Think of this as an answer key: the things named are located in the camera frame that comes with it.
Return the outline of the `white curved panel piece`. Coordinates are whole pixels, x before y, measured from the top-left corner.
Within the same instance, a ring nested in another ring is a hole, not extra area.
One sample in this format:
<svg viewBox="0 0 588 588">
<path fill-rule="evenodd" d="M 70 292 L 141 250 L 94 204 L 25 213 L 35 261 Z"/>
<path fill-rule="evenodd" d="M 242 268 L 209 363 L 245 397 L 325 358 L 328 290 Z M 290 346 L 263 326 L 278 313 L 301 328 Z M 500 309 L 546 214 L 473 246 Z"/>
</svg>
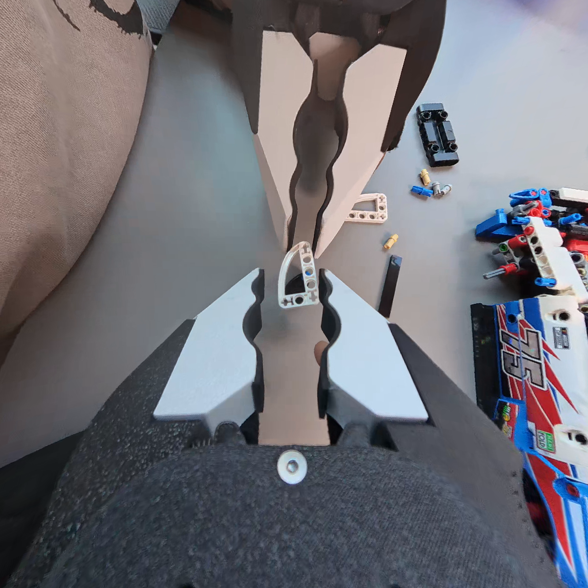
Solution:
<svg viewBox="0 0 588 588">
<path fill-rule="evenodd" d="M 286 296 L 286 276 L 296 254 L 299 255 L 301 273 L 303 274 L 303 278 L 305 280 L 305 291 L 297 295 Z M 307 277 L 304 274 L 305 267 L 307 266 L 311 266 L 314 269 L 314 274 L 311 277 Z M 279 306 L 284 310 L 319 304 L 318 277 L 315 268 L 312 247 L 308 241 L 301 241 L 297 243 L 288 251 L 284 257 L 278 276 L 277 300 Z"/>
</svg>

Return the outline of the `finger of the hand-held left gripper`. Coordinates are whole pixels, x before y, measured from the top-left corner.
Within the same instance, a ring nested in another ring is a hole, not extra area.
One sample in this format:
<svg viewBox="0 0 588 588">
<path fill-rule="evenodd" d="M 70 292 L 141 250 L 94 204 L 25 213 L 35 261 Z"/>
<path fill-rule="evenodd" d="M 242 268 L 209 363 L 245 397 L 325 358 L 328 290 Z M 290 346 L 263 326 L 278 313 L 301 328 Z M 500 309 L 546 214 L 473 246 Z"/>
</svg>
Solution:
<svg viewBox="0 0 588 588">
<path fill-rule="evenodd" d="M 377 45 L 345 71 L 342 146 L 327 170 L 327 198 L 320 215 L 315 257 L 325 252 L 344 224 L 385 151 L 383 140 L 407 50 Z"/>
<path fill-rule="evenodd" d="M 313 65 L 294 34 L 263 31 L 258 129 L 254 149 L 277 240 L 283 251 L 295 225 L 290 184 L 298 165 L 294 130 Z"/>
</svg>

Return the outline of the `person's beige sweatshirt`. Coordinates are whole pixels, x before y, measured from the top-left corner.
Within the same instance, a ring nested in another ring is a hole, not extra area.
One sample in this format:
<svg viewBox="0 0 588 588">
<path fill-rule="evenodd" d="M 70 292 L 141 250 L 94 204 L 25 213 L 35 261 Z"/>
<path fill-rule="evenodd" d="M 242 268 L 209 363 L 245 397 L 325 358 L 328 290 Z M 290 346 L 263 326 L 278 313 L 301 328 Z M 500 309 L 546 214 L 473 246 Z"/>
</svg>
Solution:
<svg viewBox="0 0 588 588">
<path fill-rule="evenodd" d="M 136 1 L 1 1 L 1 363 L 106 211 L 152 52 Z"/>
</svg>

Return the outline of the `black mesh cushion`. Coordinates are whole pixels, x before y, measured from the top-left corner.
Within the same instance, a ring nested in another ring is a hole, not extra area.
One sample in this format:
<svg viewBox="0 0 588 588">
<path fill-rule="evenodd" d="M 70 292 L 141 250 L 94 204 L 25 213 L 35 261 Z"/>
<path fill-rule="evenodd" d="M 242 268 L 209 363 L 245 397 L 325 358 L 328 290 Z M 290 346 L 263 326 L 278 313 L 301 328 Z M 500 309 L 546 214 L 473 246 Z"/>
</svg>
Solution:
<svg viewBox="0 0 588 588">
<path fill-rule="evenodd" d="M 19 563 L 83 432 L 65 437 L 1 468 L 1 581 Z"/>
</svg>

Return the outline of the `toy brick race car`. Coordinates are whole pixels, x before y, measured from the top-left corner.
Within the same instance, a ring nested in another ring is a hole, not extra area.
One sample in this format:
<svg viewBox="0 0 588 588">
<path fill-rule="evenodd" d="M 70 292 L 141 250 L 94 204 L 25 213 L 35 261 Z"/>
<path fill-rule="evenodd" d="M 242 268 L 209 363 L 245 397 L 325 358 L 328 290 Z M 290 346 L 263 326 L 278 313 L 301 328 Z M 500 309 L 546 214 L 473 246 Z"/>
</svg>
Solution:
<svg viewBox="0 0 588 588">
<path fill-rule="evenodd" d="M 587 587 L 587 190 L 531 188 L 478 224 L 486 280 L 523 297 L 471 305 L 478 407 L 522 454 L 531 518 L 557 574 Z"/>
</svg>

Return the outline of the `black flat tile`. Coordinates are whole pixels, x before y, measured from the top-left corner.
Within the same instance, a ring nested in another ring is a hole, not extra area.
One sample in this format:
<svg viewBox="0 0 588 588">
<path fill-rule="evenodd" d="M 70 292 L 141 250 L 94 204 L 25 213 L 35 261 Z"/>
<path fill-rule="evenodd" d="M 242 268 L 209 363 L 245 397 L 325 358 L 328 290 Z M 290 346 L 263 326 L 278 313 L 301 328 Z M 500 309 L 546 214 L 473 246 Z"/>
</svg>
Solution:
<svg viewBox="0 0 588 588">
<path fill-rule="evenodd" d="M 389 320 L 392 311 L 394 296 L 401 271 L 401 262 L 402 258 L 395 254 L 390 255 L 388 258 L 386 274 L 378 306 L 379 314 L 387 320 Z"/>
</svg>

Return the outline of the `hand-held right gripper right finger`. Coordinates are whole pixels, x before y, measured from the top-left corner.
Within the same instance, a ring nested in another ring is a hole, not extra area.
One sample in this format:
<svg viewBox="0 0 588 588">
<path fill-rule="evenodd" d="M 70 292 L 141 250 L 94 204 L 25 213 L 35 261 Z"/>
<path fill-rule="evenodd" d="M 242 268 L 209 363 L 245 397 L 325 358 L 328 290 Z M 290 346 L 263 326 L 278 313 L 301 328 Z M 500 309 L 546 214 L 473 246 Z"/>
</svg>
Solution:
<svg viewBox="0 0 588 588">
<path fill-rule="evenodd" d="M 319 367 L 318 412 L 335 445 L 349 425 L 387 440 L 389 423 L 429 425 L 430 415 L 387 319 L 327 269 L 319 271 L 320 328 L 329 342 Z"/>
</svg>

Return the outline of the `white rectangular frame piece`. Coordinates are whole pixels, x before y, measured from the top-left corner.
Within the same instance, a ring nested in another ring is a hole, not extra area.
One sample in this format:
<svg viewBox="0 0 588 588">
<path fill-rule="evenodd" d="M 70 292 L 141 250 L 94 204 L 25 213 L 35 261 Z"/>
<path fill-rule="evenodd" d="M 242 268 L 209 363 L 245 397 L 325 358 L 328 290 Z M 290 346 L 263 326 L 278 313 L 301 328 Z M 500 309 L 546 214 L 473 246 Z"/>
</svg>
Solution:
<svg viewBox="0 0 588 588">
<path fill-rule="evenodd" d="M 387 199 L 382 193 L 362 194 L 355 206 L 363 203 L 371 205 L 370 210 L 352 208 L 345 222 L 354 224 L 384 224 L 387 220 Z"/>
</svg>

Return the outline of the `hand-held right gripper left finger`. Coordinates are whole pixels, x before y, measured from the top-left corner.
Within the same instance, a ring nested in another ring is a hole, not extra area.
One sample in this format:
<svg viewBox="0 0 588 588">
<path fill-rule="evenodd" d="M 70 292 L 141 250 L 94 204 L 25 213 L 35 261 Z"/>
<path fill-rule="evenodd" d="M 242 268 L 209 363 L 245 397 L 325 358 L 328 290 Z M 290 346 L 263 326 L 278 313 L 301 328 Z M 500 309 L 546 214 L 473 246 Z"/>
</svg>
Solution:
<svg viewBox="0 0 588 588">
<path fill-rule="evenodd" d="M 254 339 L 264 295 L 265 273 L 256 268 L 195 317 L 153 411 L 156 420 L 199 420 L 211 433 L 232 422 L 247 443 L 259 442 L 264 379 Z"/>
</svg>

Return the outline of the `dark grey frame piece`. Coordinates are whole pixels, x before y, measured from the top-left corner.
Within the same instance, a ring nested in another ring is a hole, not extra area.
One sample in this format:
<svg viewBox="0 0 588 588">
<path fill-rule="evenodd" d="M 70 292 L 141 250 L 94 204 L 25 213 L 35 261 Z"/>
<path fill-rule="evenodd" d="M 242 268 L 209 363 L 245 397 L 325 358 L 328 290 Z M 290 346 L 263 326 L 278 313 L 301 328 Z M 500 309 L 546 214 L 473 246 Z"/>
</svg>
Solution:
<svg viewBox="0 0 588 588">
<path fill-rule="evenodd" d="M 419 105 L 416 119 L 429 165 L 434 168 L 456 165 L 459 162 L 458 145 L 443 104 Z"/>
</svg>

